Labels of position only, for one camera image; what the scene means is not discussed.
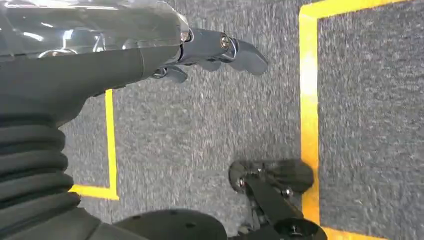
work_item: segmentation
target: yellow floor marking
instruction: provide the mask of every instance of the yellow floor marking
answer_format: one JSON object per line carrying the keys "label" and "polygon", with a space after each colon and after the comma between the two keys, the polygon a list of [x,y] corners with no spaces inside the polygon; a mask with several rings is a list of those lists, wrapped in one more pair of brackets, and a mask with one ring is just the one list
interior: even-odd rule
{"label": "yellow floor marking", "polygon": [[69,191],[82,196],[119,200],[117,186],[117,156],[115,150],[114,101],[111,89],[104,94],[106,108],[107,158],[109,167],[109,188],[98,186],[74,185]]}
{"label": "yellow floor marking", "polygon": [[[300,144],[301,158],[314,171],[313,186],[302,195],[306,219],[320,224],[319,117],[318,117],[318,19],[406,0],[323,0],[303,5],[299,13]],[[324,228],[330,240],[382,238]]]}

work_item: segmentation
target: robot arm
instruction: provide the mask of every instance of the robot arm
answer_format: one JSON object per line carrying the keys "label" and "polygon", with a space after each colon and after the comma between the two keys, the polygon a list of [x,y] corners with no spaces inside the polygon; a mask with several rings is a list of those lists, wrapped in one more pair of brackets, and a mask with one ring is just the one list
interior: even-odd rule
{"label": "robot arm", "polygon": [[78,208],[65,136],[85,101],[146,78],[183,82],[178,65],[268,63],[223,32],[190,29],[155,0],[0,1],[0,239],[140,240]]}

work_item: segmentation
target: gray carpet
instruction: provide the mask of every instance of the gray carpet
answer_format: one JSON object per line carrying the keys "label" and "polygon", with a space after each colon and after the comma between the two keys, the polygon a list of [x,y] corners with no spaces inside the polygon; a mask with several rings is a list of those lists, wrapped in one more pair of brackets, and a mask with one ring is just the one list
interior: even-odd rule
{"label": "gray carpet", "polygon": [[[115,91],[120,201],[84,198],[106,222],[162,208],[218,218],[230,235],[246,200],[230,188],[237,159],[300,157],[299,26],[294,0],[178,0],[192,25],[254,43],[260,77],[187,68],[189,79]],[[319,22],[320,208],[324,226],[388,239],[424,235],[424,3]],[[63,129],[70,173],[107,186],[104,97]]]}

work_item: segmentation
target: screw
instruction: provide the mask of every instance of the screw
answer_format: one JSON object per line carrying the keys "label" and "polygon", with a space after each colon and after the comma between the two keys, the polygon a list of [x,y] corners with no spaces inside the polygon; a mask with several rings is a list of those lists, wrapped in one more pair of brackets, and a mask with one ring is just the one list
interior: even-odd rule
{"label": "screw", "polygon": [[223,34],[221,36],[220,43],[221,43],[221,48],[227,49],[230,47],[231,40],[227,35]]}
{"label": "screw", "polygon": [[288,186],[285,190],[281,191],[281,194],[286,198],[290,198],[293,196],[293,190]]}
{"label": "screw", "polygon": [[245,180],[241,177],[238,179],[237,181],[237,186],[239,186],[240,188],[243,188],[245,186]]}

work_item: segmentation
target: black plastic casing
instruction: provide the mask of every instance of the black plastic casing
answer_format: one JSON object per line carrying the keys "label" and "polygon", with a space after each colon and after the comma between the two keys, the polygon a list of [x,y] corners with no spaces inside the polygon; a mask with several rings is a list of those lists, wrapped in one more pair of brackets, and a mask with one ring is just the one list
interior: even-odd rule
{"label": "black plastic casing", "polygon": [[0,239],[140,240],[78,208],[58,126],[107,89],[148,78],[180,46],[0,62]]}

